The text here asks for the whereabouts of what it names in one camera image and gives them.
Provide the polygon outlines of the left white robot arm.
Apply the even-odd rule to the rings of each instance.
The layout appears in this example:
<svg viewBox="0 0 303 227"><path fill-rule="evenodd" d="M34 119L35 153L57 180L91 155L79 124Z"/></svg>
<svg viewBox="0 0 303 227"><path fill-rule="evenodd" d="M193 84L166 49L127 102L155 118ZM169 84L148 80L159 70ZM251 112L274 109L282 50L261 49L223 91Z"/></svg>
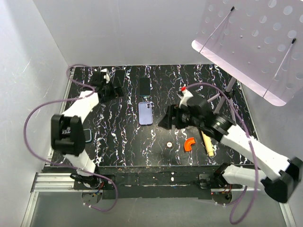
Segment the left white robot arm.
<svg viewBox="0 0 303 227"><path fill-rule="evenodd" d="M123 96L121 87L110 81L109 70L94 71L89 85L95 90L84 90L73 104L61 115L51 118L51 145L54 151L60 152L77 174L85 177L84 183L90 189L100 186L101 178L95 174L96 165L89 158L85 146L85 133L82 124L95 106Z"/></svg>

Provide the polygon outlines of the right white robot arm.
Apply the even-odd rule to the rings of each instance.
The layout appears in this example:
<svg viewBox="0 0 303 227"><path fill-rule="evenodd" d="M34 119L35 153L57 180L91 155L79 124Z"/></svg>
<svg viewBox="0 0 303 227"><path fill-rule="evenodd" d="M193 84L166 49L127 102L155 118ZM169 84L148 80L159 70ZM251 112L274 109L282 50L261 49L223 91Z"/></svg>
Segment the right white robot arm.
<svg viewBox="0 0 303 227"><path fill-rule="evenodd" d="M220 188L238 184L264 190L272 199L286 203L303 178L301 159L287 158L266 147L247 134L242 127L225 115L213 113L207 101L197 103L189 98L179 105L168 106L159 127L170 130L189 126L200 129L206 136L232 148L250 160L254 169L223 163L210 177Z"/></svg>

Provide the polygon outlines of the orange elbow pipe piece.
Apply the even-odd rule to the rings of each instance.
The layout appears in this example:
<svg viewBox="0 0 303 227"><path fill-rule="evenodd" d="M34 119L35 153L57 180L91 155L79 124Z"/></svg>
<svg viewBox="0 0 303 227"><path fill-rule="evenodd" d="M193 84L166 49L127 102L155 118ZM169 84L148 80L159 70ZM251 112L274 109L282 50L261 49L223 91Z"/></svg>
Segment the orange elbow pipe piece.
<svg viewBox="0 0 303 227"><path fill-rule="evenodd" d="M190 152L192 151L192 147L196 144L196 140L195 138L191 137L188 138L185 142L184 142L184 151L185 152Z"/></svg>

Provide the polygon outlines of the lilac phone case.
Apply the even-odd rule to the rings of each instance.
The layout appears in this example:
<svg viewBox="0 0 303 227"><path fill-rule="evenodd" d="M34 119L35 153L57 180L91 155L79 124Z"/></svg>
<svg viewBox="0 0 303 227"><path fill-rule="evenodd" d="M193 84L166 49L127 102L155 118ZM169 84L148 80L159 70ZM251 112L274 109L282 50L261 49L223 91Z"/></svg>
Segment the lilac phone case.
<svg viewBox="0 0 303 227"><path fill-rule="evenodd" d="M138 104L139 111L139 124L140 125L152 125L152 105L150 102L140 102Z"/></svg>

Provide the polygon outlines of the black smartphone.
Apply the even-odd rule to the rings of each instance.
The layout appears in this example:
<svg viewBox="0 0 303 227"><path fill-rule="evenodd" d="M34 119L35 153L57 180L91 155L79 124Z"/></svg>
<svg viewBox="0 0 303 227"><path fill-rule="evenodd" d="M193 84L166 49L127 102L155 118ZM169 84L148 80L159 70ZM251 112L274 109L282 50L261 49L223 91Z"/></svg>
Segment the black smartphone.
<svg viewBox="0 0 303 227"><path fill-rule="evenodd" d="M149 78L140 78L139 79L139 96L146 97L150 96L150 79Z"/></svg>

